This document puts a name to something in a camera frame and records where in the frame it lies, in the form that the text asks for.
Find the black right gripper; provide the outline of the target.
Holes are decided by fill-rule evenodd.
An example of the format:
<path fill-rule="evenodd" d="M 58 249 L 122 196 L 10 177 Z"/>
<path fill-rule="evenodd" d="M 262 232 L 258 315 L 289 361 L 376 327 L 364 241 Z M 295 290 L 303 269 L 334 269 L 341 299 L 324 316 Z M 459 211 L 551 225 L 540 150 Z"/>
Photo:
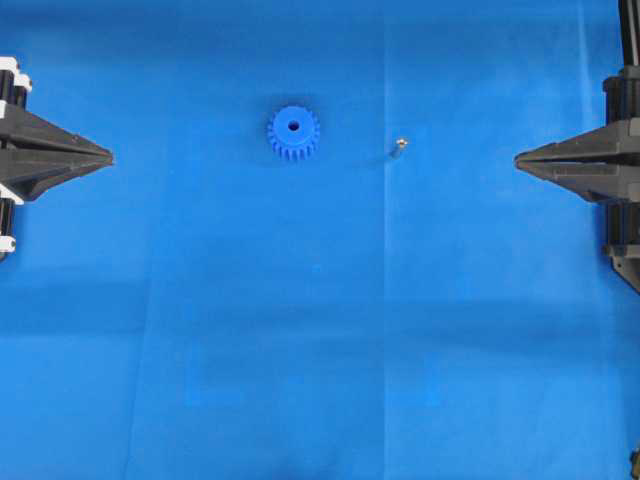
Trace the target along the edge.
<path fill-rule="evenodd" d="M 614 271 L 639 292 L 639 68 L 623 67 L 603 82 L 606 126 L 523 152 L 515 165 L 587 202 L 606 207 L 607 244 Z"/>

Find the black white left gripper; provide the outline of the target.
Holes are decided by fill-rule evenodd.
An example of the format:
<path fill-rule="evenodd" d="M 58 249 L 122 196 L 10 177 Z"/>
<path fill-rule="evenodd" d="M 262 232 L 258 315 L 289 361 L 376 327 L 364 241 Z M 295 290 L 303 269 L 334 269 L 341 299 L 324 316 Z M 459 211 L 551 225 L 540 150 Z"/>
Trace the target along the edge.
<path fill-rule="evenodd" d="M 16 248 L 13 235 L 16 206 L 113 164 L 113 154 L 108 149 L 22 109 L 31 91 L 32 81 L 20 71 L 17 59 L 2 56 L 1 139 L 18 147 L 44 149 L 1 151 L 2 260 Z"/>

